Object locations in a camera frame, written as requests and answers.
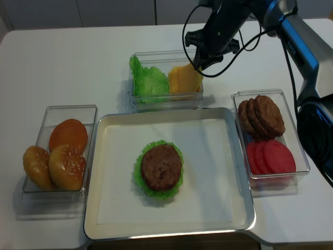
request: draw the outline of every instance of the plastic food container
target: plastic food container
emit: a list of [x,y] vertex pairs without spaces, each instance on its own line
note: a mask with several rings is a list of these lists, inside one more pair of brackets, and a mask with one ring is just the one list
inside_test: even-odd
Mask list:
[[[246,147],[252,141],[252,138],[241,127],[238,117],[238,106],[242,101],[248,100],[250,98],[254,99],[258,95],[266,95],[270,97],[280,109],[283,121],[285,123],[286,131],[281,137],[276,138],[276,140],[282,142],[291,151],[296,163],[296,172],[262,175],[255,175],[251,172],[248,156],[246,153]],[[251,188],[261,189],[266,186],[281,187],[297,185],[298,180],[303,175],[310,172],[310,166],[299,141],[297,131],[283,92],[281,90],[243,91],[233,94],[232,99],[236,109],[236,123],[240,134],[241,147]]]
[[42,191],[26,176],[22,199],[41,200],[41,201],[78,201],[86,200],[87,188],[91,171],[95,124],[97,118],[97,107],[95,105],[84,106],[53,106],[46,109],[43,123],[37,138],[36,146],[50,152],[48,141],[56,125],[67,119],[76,119],[82,122],[88,133],[88,143],[83,157],[86,159],[86,170],[83,185],[78,191]]
[[[188,54],[193,58],[195,50],[188,50]],[[166,75],[172,70],[172,67],[189,64],[184,51],[147,52],[134,55],[137,56],[143,67],[157,67]],[[128,95],[133,112],[198,109],[202,101],[203,87],[201,85],[199,92],[138,96],[134,95],[134,81],[130,69]]]

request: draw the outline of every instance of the black cable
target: black cable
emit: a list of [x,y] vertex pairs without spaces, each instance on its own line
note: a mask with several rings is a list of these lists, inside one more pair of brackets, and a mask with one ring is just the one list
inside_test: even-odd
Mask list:
[[[261,33],[262,28],[261,28],[261,25],[260,25],[259,22],[258,22],[258,24],[259,24],[259,33]],[[239,30],[238,32],[239,32],[239,36],[240,36],[241,44],[242,44],[242,46],[244,47],[243,36],[241,35],[241,31],[240,31],[240,30]],[[245,50],[245,51],[253,51],[253,50],[258,46],[259,41],[260,41],[260,37],[258,37],[258,40],[257,40],[257,42],[255,43],[255,46],[254,46],[253,48],[251,48],[251,49],[246,49],[246,48],[245,48],[244,50]]]
[[295,80],[293,78],[292,69],[291,69],[289,57],[288,57],[288,54],[287,54],[286,45],[282,41],[282,39],[281,39],[281,43],[282,43],[283,51],[285,52],[285,57],[286,57],[286,61],[287,61],[288,69],[289,69],[291,85],[292,85],[292,94],[293,94],[293,106],[294,106],[294,109],[295,109],[296,121],[298,121],[297,96],[296,96]]
[[199,7],[202,7],[204,6],[203,4],[199,4],[197,5],[196,7],[194,7],[194,9],[190,12],[190,14],[188,15],[186,21],[185,21],[185,24],[184,24],[184,27],[183,27],[183,32],[182,32],[182,43],[183,43],[183,49],[184,49],[184,52],[185,52],[185,55],[187,57],[187,59],[189,60],[189,62],[192,64],[192,66],[194,67],[194,69],[202,76],[204,77],[208,77],[208,78],[214,78],[214,77],[218,77],[219,75],[221,75],[222,73],[224,73],[230,66],[231,64],[235,61],[235,59],[237,58],[237,56],[239,56],[239,54],[250,44],[252,43],[255,39],[261,37],[262,35],[266,34],[266,33],[269,33],[273,30],[275,30],[275,27],[272,27],[272,28],[268,28],[266,29],[265,31],[263,32],[260,32],[258,35],[255,35],[249,42],[247,42],[236,54],[235,56],[233,57],[233,59],[229,62],[229,64],[223,69],[221,70],[219,73],[217,74],[213,74],[213,75],[209,75],[209,74],[205,74],[205,73],[202,73],[193,63],[193,61],[191,60],[191,58],[188,56],[187,54],[187,51],[186,51],[186,48],[185,48],[185,42],[184,42],[184,33],[185,33],[185,28],[186,28],[186,25],[191,17],[191,15],[193,14],[193,12],[199,8]]

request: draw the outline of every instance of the metal tray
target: metal tray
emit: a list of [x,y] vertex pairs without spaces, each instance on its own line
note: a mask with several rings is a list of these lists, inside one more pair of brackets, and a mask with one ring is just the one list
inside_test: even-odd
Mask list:
[[[133,182],[150,142],[173,142],[184,156],[184,183],[157,201]],[[255,223],[236,131],[226,108],[103,117],[97,127],[84,231],[92,240],[241,231]]]

